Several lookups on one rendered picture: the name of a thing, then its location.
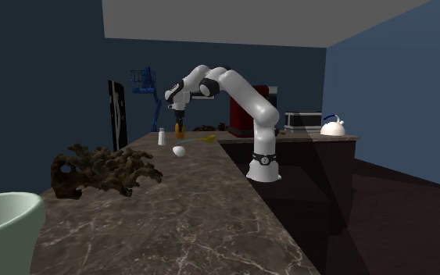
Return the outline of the brown driftwood piece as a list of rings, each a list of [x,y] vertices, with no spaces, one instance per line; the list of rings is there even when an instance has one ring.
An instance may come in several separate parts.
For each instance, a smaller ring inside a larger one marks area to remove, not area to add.
[[[68,149],[74,156],[57,155],[51,165],[51,188],[58,199],[78,200],[88,187],[102,191],[115,190],[130,197],[139,177],[148,177],[161,183],[163,174],[150,162],[153,155],[131,148],[111,152],[98,146],[91,151],[79,143]]]

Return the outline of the pale green bowl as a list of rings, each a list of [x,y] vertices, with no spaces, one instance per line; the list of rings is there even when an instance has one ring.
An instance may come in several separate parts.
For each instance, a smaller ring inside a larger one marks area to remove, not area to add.
[[[0,193],[0,275],[30,275],[34,246],[45,223],[40,195]]]

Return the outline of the black wall poster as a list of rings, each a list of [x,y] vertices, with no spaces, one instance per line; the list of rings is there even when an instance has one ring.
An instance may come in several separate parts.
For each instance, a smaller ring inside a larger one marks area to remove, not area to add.
[[[116,152],[128,144],[124,85],[108,80],[108,89],[113,151]]]

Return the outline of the red coffee machine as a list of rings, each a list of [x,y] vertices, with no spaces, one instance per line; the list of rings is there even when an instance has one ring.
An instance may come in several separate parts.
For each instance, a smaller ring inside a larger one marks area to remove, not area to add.
[[[273,107],[277,107],[276,86],[254,85],[253,87]],[[238,138],[253,137],[253,118],[233,98],[230,98],[230,124],[227,130]]]

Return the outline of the dark robot stand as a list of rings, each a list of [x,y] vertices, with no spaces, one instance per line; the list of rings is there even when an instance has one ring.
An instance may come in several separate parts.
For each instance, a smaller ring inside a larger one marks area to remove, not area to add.
[[[285,230],[324,274],[331,227],[331,201],[298,166],[280,166],[281,179],[250,184]]]

